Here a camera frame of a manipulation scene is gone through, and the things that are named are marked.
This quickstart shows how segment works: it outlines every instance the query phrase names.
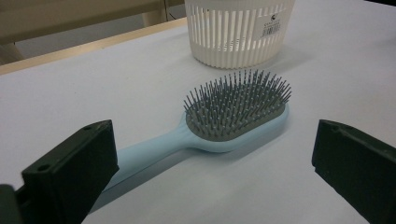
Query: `paddle brush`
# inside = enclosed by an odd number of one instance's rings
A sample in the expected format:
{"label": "paddle brush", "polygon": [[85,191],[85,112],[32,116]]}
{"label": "paddle brush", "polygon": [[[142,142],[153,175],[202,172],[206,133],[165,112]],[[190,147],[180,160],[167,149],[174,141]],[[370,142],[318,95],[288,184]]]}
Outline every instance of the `paddle brush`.
{"label": "paddle brush", "polygon": [[210,81],[190,91],[176,129],[119,150],[120,169],[106,189],[187,147],[228,152],[262,136],[278,136],[289,114],[290,85],[263,71],[245,71]]}

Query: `hairbrush bristle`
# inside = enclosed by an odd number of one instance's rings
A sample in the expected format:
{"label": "hairbrush bristle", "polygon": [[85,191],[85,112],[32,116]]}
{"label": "hairbrush bristle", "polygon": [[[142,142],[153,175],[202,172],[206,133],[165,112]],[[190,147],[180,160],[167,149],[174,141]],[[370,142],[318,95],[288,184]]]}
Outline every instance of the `hairbrush bristle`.
{"label": "hairbrush bristle", "polygon": [[209,141],[228,141],[278,117],[290,98],[281,77],[250,70],[210,81],[185,102],[190,130]]}

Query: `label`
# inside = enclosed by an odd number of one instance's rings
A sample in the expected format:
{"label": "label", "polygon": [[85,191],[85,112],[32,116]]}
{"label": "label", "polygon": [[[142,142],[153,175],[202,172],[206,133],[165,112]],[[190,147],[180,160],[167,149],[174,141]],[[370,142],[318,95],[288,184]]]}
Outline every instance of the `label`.
{"label": "label", "polygon": [[270,35],[275,35],[282,28],[284,11],[280,11],[267,16],[260,16],[256,19],[253,31],[253,39],[259,40]]}

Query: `hairbrush handle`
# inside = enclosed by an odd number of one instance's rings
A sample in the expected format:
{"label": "hairbrush handle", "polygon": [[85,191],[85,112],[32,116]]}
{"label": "hairbrush handle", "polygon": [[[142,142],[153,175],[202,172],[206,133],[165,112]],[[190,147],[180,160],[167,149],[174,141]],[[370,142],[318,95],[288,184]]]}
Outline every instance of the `hairbrush handle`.
{"label": "hairbrush handle", "polygon": [[104,191],[155,162],[185,148],[188,144],[188,138],[184,138],[183,135],[185,135],[185,130],[177,128],[170,133],[118,150],[117,157],[120,169],[113,175]]}

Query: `floor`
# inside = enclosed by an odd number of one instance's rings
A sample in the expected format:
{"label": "floor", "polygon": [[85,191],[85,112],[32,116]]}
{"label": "floor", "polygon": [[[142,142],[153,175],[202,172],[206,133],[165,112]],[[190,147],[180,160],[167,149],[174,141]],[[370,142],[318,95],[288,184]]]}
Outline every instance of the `floor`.
{"label": "floor", "polygon": [[[170,7],[168,20],[185,17],[184,5]],[[53,51],[68,49],[113,35],[120,35],[143,28],[141,15],[107,21],[54,35],[45,35],[15,43],[24,58],[31,58]]]}

